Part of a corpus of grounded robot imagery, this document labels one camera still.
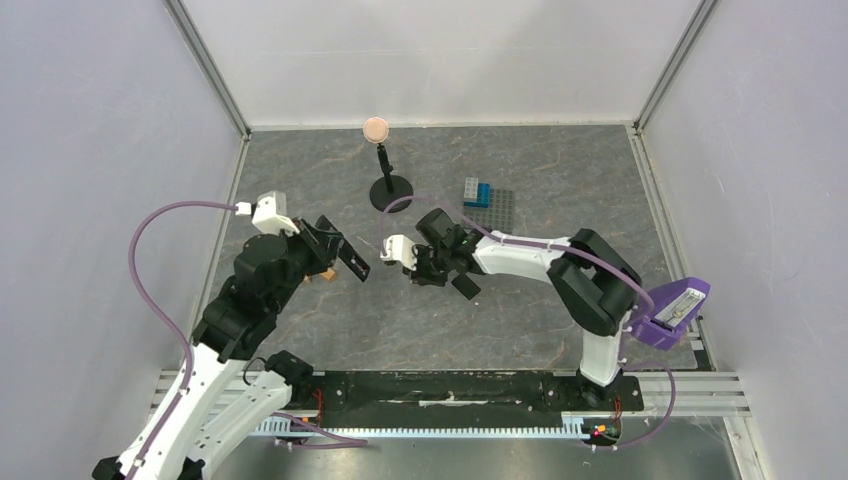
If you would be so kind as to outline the black battery cover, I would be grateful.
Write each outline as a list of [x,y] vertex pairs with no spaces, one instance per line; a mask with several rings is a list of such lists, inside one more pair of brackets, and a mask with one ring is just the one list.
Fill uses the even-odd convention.
[[457,275],[451,284],[467,300],[474,299],[481,292],[481,288],[466,274]]

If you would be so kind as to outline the black remote control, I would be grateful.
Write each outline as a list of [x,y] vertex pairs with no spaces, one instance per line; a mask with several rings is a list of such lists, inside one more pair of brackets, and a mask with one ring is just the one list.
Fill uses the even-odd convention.
[[371,267],[354,249],[352,244],[346,239],[342,232],[338,230],[324,215],[321,215],[317,219],[316,228],[321,233],[330,237],[330,244],[335,250],[336,257],[340,259],[361,282],[365,282],[369,278]]

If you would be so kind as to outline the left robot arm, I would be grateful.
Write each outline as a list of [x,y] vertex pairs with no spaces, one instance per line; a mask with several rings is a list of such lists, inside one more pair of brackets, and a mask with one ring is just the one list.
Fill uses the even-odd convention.
[[254,214],[257,235],[236,257],[233,274],[206,306],[190,336],[178,379],[120,455],[100,460],[95,479],[208,479],[255,428],[286,405],[313,398],[312,368],[287,351],[219,414],[213,407],[252,360],[304,279],[342,261],[361,280],[369,265],[326,217],[316,223]]

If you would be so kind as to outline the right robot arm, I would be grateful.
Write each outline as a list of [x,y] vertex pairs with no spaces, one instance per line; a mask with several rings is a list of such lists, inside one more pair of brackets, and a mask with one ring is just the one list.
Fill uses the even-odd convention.
[[475,275],[509,275],[550,285],[583,330],[577,392],[591,408],[618,393],[621,328],[642,294],[640,277],[595,231],[572,237],[535,239],[465,228],[442,209],[416,225],[424,244],[412,244],[413,283],[451,283],[466,299],[480,292]]

